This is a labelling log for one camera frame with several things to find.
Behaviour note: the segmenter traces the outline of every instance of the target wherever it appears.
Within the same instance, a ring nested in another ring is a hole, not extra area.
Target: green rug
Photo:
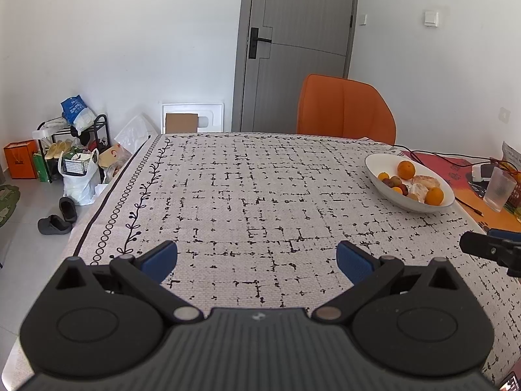
[[[0,185],[0,227],[7,222],[16,209],[20,190],[13,185]]]

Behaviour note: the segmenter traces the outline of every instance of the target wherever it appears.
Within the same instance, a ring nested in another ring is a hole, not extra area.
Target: white plastic bag
[[[105,188],[108,187],[107,183],[101,183],[100,185],[96,185],[96,198],[98,198],[103,191],[105,191]]]
[[[135,116],[114,138],[125,150],[135,154],[148,137],[157,137],[157,131],[142,114]]]
[[[67,125],[67,120],[64,118],[53,119],[45,122],[39,131],[33,131],[32,135],[34,139],[50,138],[52,135]]]
[[[58,160],[58,171],[63,176],[63,196],[71,198],[76,206],[87,206],[94,203],[96,185],[101,182],[100,170],[97,165],[99,155],[97,149],[92,152],[85,176],[67,175],[62,169],[62,157],[60,156]]]
[[[85,107],[77,114],[76,118],[74,119],[74,127],[76,128],[77,133],[81,134],[83,131],[86,131],[94,124],[95,120],[96,115],[90,108]]]

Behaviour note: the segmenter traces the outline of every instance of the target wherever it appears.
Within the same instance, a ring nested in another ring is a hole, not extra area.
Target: glass cup
[[[501,211],[510,194],[514,191],[517,181],[508,172],[494,167],[483,201],[494,211]]]

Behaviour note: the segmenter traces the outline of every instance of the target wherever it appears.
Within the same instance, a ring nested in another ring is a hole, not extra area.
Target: black slipper
[[[71,232],[71,230],[72,224],[65,222],[57,215],[50,215],[38,221],[38,231],[40,231],[42,235],[65,235]]]
[[[76,207],[74,205],[74,201],[72,201],[69,197],[60,198],[60,210],[63,214],[63,219],[65,222],[70,222],[73,224],[77,221]]]

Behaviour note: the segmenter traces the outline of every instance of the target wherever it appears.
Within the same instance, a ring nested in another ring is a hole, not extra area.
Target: black and white tablecloth
[[[406,264],[446,256],[493,322],[484,374],[501,380],[520,354],[519,284],[460,251],[461,234],[478,227],[457,204],[413,214],[381,197],[365,170],[373,152],[399,153],[339,138],[158,136],[98,198],[65,255],[105,264],[173,240],[178,263],[162,285],[205,313],[316,308],[351,286],[335,261],[343,239]]]

